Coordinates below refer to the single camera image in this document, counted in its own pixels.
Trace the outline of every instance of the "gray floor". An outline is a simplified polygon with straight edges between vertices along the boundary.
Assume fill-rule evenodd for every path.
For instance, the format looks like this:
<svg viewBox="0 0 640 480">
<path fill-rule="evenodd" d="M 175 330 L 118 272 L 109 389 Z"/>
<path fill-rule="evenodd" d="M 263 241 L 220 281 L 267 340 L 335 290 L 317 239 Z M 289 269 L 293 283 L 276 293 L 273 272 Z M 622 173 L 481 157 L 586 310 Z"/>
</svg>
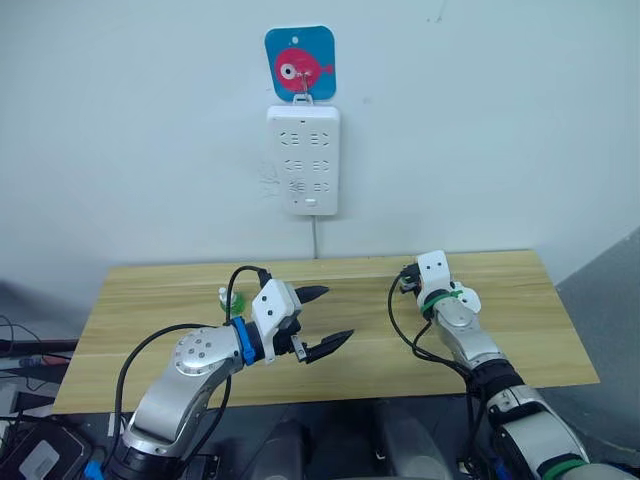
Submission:
<svg viewBox="0 0 640 480">
<path fill-rule="evenodd" d="M 640 229 L 557 288 L 601 383 L 543 394 L 594 456 L 640 464 Z"/>
</svg>

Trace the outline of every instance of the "white wall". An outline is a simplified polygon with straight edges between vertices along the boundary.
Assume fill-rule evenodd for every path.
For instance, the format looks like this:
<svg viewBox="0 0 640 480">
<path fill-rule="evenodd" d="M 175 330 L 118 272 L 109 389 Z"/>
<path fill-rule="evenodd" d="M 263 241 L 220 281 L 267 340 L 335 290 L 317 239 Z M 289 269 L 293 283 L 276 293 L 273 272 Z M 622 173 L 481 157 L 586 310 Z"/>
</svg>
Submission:
<svg viewBox="0 0 640 480">
<path fill-rule="evenodd" d="M 2 1 L 0 279 L 81 320 L 110 265 L 308 257 L 269 183 L 263 37 L 325 24 L 344 168 L 321 255 L 535 248 L 557 282 L 640 224 L 638 19 L 635 0 Z"/>
</svg>

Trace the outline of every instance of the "small bottle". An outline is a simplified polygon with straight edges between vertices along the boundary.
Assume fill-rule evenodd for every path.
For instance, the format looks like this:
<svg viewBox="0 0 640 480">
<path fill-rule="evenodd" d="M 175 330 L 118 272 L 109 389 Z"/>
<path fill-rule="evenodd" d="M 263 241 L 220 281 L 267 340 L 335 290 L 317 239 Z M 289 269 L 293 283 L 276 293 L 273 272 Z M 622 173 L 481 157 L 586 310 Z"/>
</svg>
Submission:
<svg viewBox="0 0 640 480">
<path fill-rule="evenodd" d="M 218 297 L 220 298 L 220 307 L 223 311 L 226 311 L 227 308 L 227 289 L 225 287 L 220 287 L 218 290 Z M 242 292 L 234 292 L 231 291 L 231 318 L 242 315 L 244 312 L 244 295 Z"/>
</svg>

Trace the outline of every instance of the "white cord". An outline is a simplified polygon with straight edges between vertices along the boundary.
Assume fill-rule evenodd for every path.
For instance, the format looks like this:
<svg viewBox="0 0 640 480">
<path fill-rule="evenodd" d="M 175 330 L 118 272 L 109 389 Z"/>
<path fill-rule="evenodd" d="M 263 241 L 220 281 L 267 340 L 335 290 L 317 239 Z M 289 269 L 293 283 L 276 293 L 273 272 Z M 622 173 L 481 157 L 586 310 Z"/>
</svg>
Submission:
<svg viewBox="0 0 640 480">
<path fill-rule="evenodd" d="M 313 258 L 318 258 L 318 235 L 316 232 L 316 216 L 311 215 L 311 235 L 313 237 Z"/>
</svg>

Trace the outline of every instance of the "wooden table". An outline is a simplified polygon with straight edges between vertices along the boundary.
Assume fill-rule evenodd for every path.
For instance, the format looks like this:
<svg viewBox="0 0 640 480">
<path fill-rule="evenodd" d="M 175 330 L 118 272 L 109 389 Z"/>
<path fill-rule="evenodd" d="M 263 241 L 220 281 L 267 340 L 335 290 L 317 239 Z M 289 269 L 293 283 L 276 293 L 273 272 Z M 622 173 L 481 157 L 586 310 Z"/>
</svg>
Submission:
<svg viewBox="0 0 640 480">
<path fill-rule="evenodd" d="M 449 255 L 456 279 L 482 299 L 480 321 L 525 381 L 533 386 L 598 382 L 580 339 L 544 267 L 531 251 Z M 355 329 L 333 355 L 314 364 L 295 356 L 263 362 L 233 378 L 230 405 L 260 405 L 349 398 L 463 392 L 446 367 L 418 360 L 389 324 L 386 298 L 392 278 L 412 257 L 263 262 L 279 279 L 296 286 L 322 284 L 331 292 L 304 306 L 302 336 L 310 345 L 328 334 Z M 148 334 L 175 323 L 219 325 L 218 288 L 239 264 L 121 267 L 110 271 L 56 398 L 55 413 L 113 409 L 117 373 Z M 258 291 L 252 272 L 237 289 Z M 394 313 L 413 336 L 423 325 L 412 295 L 395 296 Z M 127 376 L 124 409 L 132 411 L 164 370 L 174 343 L 185 332 L 159 338 L 134 362 Z M 423 346 L 447 352 L 431 332 Z M 212 399 L 217 405 L 222 388 Z"/>
</svg>

